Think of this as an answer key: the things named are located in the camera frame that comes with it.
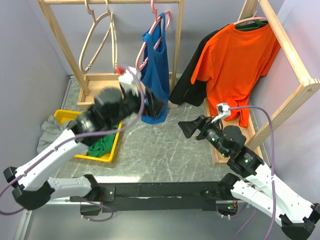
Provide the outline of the blue tank top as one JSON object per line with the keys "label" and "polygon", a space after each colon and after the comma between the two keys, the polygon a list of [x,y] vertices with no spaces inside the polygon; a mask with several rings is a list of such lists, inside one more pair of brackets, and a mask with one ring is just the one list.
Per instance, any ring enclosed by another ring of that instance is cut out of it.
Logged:
{"label": "blue tank top", "polygon": [[164,101],[165,105],[159,116],[155,119],[143,116],[141,120],[146,124],[159,124],[166,120],[170,95],[169,64],[166,43],[166,15],[159,15],[159,23],[150,34],[146,32],[142,39],[146,43],[143,57],[148,58],[141,70],[142,83],[152,90],[157,99]]}

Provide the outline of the yellow plastic tray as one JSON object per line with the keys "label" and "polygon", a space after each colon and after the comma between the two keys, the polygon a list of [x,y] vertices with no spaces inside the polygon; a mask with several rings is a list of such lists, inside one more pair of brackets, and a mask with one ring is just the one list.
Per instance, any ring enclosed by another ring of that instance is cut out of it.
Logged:
{"label": "yellow plastic tray", "polygon": [[[64,109],[58,109],[54,113],[54,117],[56,118],[56,121],[60,124],[63,125],[68,121],[75,120],[78,115],[80,115],[80,111],[72,111],[72,110],[64,110]],[[114,137],[114,141],[112,144],[112,148],[110,149],[110,152],[105,153],[104,155],[100,157],[93,157],[88,154],[83,155],[83,154],[76,154],[74,157],[78,159],[85,159],[89,161],[97,161],[97,162],[102,162],[102,163],[111,163],[114,159],[115,152],[116,152],[116,147],[118,144],[119,140],[119,135],[120,133],[116,133]]]}

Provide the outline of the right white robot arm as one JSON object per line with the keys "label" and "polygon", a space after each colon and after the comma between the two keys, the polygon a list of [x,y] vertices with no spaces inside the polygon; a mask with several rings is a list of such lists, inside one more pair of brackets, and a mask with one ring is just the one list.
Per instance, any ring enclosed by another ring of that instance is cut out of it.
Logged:
{"label": "right white robot arm", "polygon": [[219,182],[224,199],[245,201],[274,219],[291,240],[307,240],[320,219],[320,205],[305,200],[276,175],[254,151],[245,146],[246,137],[239,127],[222,126],[220,121],[199,116],[192,121],[180,121],[178,126],[189,139],[208,140],[224,157],[232,170]]}

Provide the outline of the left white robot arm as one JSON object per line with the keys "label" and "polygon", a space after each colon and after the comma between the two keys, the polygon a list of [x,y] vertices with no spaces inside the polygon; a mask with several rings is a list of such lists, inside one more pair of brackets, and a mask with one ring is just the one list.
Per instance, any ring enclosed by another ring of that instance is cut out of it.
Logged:
{"label": "left white robot arm", "polygon": [[131,114],[154,119],[160,116],[165,105],[150,89],[135,93],[132,89],[105,88],[45,150],[20,167],[4,170],[5,179],[13,187],[14,200],[24,209],[36,210],[58,198],[98,199],[102,190],[93,175],[78,178],[52,178],[51,175],[107,134],[116,133],[115,126]]}

